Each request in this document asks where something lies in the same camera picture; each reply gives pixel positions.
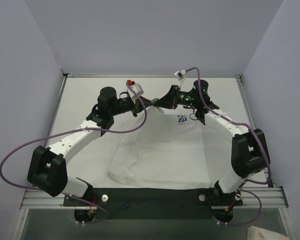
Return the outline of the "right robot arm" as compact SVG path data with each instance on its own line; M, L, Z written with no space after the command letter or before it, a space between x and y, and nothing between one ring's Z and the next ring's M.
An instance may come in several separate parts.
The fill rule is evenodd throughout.
M215 184L224 194L238 190L251 176L270 167L265 135L246 123L238 123L214 104L208 94L209 83L198 79L190 91L172 85L166 95L154 102L155 107L174 110L179 105L192 109L203 125L221 134L231 144L231 162L228 173Z

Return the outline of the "white t-shirt with flower print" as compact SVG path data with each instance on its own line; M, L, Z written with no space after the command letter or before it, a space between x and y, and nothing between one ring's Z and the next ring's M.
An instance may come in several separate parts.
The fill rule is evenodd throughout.
M117 147L107 175L133 187L209 188L227 174L230 158L230 143L189 119L187 111L150 107L145 124L126 134Z

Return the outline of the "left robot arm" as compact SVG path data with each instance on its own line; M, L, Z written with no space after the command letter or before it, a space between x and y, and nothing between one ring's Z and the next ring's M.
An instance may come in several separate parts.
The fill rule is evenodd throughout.
M67 173L67 165L72 158L89 143L111 131L114 117L126 112L137 116L146 111L152 102L142 97L142 87L134 81L126 82L126 97L118 98L113 87L100 90L96 105L79 125L58 142L48 146L38 146L32 154L27 181L52 197L59 194L72 195L82 206L91 203L91 185Z

